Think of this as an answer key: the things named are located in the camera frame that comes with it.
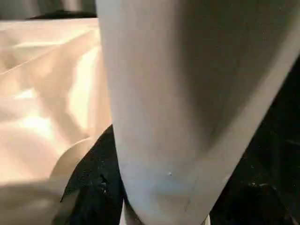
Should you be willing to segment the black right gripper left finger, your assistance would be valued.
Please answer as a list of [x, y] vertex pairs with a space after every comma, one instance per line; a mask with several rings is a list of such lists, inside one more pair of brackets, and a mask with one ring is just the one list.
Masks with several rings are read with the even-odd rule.
[[64, 225], [118, 225], [124, 199], [113, 126], [110, 125], [75, 167], [61, 198], [77, 192]]

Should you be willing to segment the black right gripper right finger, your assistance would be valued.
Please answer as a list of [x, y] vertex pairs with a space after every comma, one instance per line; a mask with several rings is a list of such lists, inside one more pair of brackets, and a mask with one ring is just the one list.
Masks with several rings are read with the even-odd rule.
[[268, 113], [210, 212], [213, 225], [300, 222], [300, 113]]

